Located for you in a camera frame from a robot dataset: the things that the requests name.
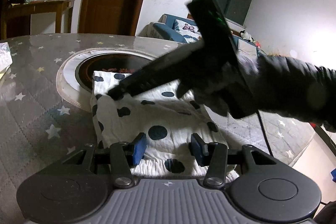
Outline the right gloved hand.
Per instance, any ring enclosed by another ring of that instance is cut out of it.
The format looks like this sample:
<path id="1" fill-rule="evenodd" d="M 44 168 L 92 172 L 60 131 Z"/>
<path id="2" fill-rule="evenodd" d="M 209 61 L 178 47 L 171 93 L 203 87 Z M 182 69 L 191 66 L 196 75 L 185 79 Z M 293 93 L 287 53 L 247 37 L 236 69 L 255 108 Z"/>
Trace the right gloved hand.
<path id="1" fill-rule="evenodd" d="M 238 55 L 236 66 L 226 63 L 214 77 L 206 81 L 181 79 L 193 83 L 195 102 L 205 105 L 214 113 L 235 119 L 244 118 L 257 111 L 257 87 L 263 73 L 258 59 Z"/>

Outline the right black sleeve forearm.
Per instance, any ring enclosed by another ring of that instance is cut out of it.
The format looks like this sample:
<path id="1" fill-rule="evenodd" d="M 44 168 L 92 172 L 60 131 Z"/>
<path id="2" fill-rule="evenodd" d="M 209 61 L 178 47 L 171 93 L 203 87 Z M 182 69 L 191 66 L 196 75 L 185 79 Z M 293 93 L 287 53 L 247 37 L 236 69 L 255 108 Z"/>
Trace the right black sleeve forearm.
<path id="1" fill-rule="evenodd" d="M 257 108 L 335 133 L 335 70 L 284 56 L 259 56 L 245 73 Z"/>

